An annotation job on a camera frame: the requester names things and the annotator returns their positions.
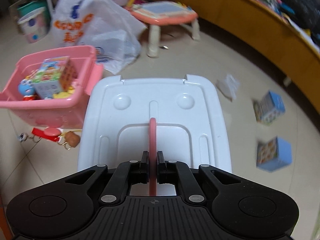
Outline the white bin lid pink handle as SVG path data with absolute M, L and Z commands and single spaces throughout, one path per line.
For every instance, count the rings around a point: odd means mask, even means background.
M 231 172 L 227 130 L 214 85 L 204 77 L 100 80 L 92 90 L 78 170 L 136 160 L 154 147 L 166 160 Z

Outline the pink round disc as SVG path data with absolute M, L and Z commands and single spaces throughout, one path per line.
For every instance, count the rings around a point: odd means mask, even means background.
M 61 131 L 58 128 L 53 127 L 47 127 L 43 133 L 49 137 L 58 137 L 61 135 Z

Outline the pink plastic storage bin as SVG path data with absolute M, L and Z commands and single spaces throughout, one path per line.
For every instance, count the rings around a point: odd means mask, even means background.
M 93 46 L 22 57 L 1 91 L 1 108 L 31 126 L 82 128 L 91 91 L 103 73 L 96 60 Z

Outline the blue toy box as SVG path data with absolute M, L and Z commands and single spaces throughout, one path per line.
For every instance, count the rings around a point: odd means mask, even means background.
M 291 165 L 291 144 L 280 137 L 275 137 L 266 143 L 259 143 L 257 148 L 257 168 L 273 172 Z
M 261 100 L 253 100 L 253 109 L 258 123 L 270 125 L 286 112 L 282 97 L 269 90 Z

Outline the crumpled clear plastic wrap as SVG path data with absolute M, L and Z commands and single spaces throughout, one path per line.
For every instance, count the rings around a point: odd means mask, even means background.
M 236 99 L 240 81 L 231 74 L 227 74 L 224 79 L 217 80 L 216 87 L 228 100 L 233 101 Z

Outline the yellow duck toy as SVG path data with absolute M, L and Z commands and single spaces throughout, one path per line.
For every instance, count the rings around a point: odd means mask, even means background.
M 59 92 L 53 94 L 54 99 L 65 99 L 73 95 L 75 92 L 75 88 L 73 86 L 70 86 L 66 92 Z

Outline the pink checkered box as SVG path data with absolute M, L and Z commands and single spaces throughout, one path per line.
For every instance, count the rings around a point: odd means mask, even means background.
M 59 83 L 61 85 L 61 90 L 66 92 L 71 86 L 71 83 L 75 78 L 77 78 L 78 73 L 73 61 L 68 56 L 63 56 L 58 62 L 59 66 Z

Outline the colourful cartoon toy box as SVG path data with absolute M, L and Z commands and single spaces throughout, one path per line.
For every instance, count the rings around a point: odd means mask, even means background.
M 60 57 L 45 59 L 31 78 L 32 86 L 41 99 L 53 98 L 53 94 L 63 92 L 59 83 Z

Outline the blue cartoon cow toy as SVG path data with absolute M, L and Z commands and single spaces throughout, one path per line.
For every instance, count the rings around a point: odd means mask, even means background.
M 18 85 L 18 91 L 23 96 L 23 101 L 36 100 L 37 94 L 30 79 L 23 79 Z

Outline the wooden cabinet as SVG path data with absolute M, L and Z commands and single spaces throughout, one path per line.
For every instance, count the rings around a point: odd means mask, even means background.
M 274 63 L 319 110 L 319 52 L 287 20 L 256 0 L 166 0 L 235 35 Z

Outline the white orange plastic shopping bag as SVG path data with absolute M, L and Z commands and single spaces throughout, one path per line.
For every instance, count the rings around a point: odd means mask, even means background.
M 113 0 L 58 0 L 51 27 L 57 47 L 93 46 L 96 62 L 114 75 L 140 55 L 145 29 Z

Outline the pastel patterned bucket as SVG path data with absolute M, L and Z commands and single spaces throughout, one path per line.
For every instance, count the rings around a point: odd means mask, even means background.
M 28 43 L 35 43 L 47 35 L 50 13 L 46 1 L 32 1 L 19 7 L 18 15 L 17 24 Z

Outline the brown bear keychain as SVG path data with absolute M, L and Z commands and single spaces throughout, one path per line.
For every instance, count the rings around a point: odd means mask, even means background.
M 63 146 L 66 150 L 76 148 L 76 146 L 80 144 L 81 140 L 81 137 L 76 134 L 76 132 L 80 132 L 80 130 L 63 132 L 61 135 L 59 135 L 57 143 L 60 146 Z

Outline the astronaut keychain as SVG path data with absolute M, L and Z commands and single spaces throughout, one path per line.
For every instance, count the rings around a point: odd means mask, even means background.
M 17 137 L 17 139 L 20 141 L 20 142 L 24 142 L 24 141 L 26 141 L 27 139 L 28 139 L 28 135 L 27 135 L 27 133 L 21 133 L 18 137 Z

